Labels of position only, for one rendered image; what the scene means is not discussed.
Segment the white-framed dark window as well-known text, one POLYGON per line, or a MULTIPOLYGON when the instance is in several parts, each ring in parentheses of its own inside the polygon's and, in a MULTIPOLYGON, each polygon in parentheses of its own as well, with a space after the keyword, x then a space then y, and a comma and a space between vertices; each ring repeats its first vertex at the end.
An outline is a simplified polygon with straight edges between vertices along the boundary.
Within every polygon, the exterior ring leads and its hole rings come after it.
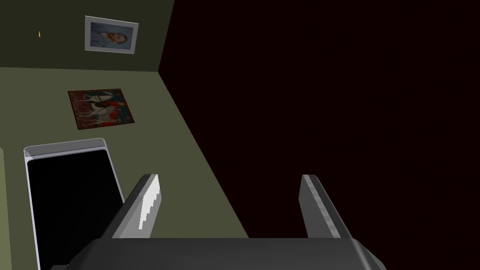
POLYGON ((39 144, 23 153, 37 270, 68 265, 125 201, 106 142, 39 144))

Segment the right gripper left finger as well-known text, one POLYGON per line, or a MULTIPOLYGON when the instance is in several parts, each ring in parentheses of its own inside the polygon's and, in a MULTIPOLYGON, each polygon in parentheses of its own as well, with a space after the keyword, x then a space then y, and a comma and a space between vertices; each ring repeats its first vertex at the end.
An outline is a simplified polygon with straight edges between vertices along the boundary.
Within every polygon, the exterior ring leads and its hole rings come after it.
POLYGON ((157 174, 145 174, 112 221, 113 238, 149 238, 162 201, 157 174))

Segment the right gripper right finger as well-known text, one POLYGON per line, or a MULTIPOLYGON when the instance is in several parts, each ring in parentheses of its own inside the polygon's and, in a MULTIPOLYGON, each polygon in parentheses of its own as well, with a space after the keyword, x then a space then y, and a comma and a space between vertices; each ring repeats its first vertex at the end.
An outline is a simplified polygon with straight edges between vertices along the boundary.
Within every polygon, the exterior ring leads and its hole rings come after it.
POLYGON ((302 175, 298 200, 309 238, 352 237, 315 175, 302 175))

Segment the white-framed portrait picture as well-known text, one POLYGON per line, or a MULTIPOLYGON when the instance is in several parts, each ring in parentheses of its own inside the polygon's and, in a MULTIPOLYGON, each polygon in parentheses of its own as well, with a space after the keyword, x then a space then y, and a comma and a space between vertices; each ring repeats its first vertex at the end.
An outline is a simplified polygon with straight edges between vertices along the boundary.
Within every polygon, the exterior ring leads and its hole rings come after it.
POLYGON ((139 24, 85 16, 84 49, 91 52, 134 54, 139 24))

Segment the dark red horses picture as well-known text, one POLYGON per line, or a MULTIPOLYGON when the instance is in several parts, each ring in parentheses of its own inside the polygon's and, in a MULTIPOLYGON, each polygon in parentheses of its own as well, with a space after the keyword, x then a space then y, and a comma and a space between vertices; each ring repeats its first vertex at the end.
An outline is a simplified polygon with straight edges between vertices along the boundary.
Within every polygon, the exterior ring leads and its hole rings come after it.
POLYGON ((93 129, 134 123, 121 89, 69 91, 77 129, 93 129))

